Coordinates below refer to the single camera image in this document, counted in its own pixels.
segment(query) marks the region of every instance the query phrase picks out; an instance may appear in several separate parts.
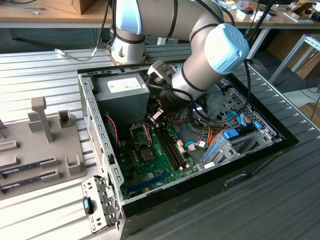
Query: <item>robotic arm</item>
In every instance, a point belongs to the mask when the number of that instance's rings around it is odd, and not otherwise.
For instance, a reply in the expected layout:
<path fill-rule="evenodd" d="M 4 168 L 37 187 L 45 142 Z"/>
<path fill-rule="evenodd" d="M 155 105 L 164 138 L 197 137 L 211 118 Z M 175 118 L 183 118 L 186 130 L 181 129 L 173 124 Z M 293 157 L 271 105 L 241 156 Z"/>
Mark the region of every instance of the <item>robotic arm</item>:
<path fill-rule="evenodd" d="M 155 63 L 150 77 L 189 93 L 194 100 L 223 76 L 231 73 L 249 53 L 243 34 L 223 23 L 223 12 L 216 0 L 117 0 L 116 36 L 112 58 L 120 64 L 137 64 L 146 58 L 145 35 L 189 40 L 191 55 L 178 72 Z M 167 111 L 188 102 L 183 93 L 162 91 L 159 109 L 150 117 L 156 123 Z"/>

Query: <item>green circuit board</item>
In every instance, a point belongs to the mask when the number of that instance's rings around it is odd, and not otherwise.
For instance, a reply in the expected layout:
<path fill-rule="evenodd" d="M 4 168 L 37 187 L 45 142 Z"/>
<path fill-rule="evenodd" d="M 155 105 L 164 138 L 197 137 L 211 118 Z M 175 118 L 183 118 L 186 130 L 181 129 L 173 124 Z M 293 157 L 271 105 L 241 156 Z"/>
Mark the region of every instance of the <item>green circuit board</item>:
<path fill-rule="evenodd" d="M 182 154 L 178 151 L 176 142 L 180 137 L 171 123 L 161 129 L 161 134 L 167 137 L 166 143 L 171 142 L 171 150 L 173 147 L 176 148 L 179 156 L 177 153 L 175 156 L 180 162 L 183 161 L 183 166 L 180 167 L 172 163 L 172 155 L 171 158 L 167 156 L 167 144 L 163 145 L 164 139 L 159 136 L 158 129 L 152 127 L 148 130 L 152 145 L 141 146 L 139 149 L 135 148 L 134 140 L 129 133 L 122 136 L 121 142 L 125 144 L 121 144 L 118 149 L 117 159 L 124 177 L 124 183 L 120 187 L 124 199 L 135 197 L 199 171 L 195 161 L 187 152 Z"/>

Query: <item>expansion slot bracket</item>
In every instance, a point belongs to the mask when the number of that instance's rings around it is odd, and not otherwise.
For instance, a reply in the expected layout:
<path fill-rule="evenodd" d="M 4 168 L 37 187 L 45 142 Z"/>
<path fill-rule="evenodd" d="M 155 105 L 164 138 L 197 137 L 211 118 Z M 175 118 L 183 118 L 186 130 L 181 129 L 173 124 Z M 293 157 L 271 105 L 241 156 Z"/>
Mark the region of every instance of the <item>expansion slot bracket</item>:
<path fill-rule="evenodd" d="M 83 207 L 89 216 L 91 232 L 96 234 L 121 220 L 112 185 L 106 178 L 92 176 L 82 183 Z"/>

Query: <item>metal shelf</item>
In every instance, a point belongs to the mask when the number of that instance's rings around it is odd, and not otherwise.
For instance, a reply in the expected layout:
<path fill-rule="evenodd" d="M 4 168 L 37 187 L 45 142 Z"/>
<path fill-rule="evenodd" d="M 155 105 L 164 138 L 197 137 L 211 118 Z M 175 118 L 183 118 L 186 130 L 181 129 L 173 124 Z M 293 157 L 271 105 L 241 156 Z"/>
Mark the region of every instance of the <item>metal shelf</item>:
<path fill-rule="evenodd" d="M 296 53 L 301 49 L 301 47 L 304 44 L 309 44 L 310 47 L 291 69 L 291 71 L 294 73 L 299 69 L 301 64 L 307 60 L 307 58 L 310 56 L 311 52 L 314 51 L 314 49 L 320 52 L 320 34 L 304 34 L 296 43 L 296 45 L 292 48 L 288 56 L 286 56 L 286 58 L 283 60 L 283 62 L 280 64 L 280 66 L 277 68 L 274 74 L 270 77 L 269 83 L 273 84 L 277 80 L 277 78 L 284 71 L 286 66 L 289 64 L 289 62 L 292 60 L 292 58 L 296 55 Z"/>

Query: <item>ram slot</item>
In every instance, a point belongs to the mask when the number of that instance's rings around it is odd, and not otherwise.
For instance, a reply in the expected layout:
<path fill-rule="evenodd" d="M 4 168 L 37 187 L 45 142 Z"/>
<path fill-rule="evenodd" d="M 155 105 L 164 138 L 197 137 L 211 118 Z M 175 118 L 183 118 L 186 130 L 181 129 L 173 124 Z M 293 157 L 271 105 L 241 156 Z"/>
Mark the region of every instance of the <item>ram slot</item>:
<path fill-rule="evenodd" d="M 164 148 L 165 154 L 169 158 L 174 170 L 178 170 L 179 167 L 184 166 L 184 160 L 178 152 L 174 142 L 170 138 L 169 134 L 163 128 L 157 130 L 157 136 Z"/>

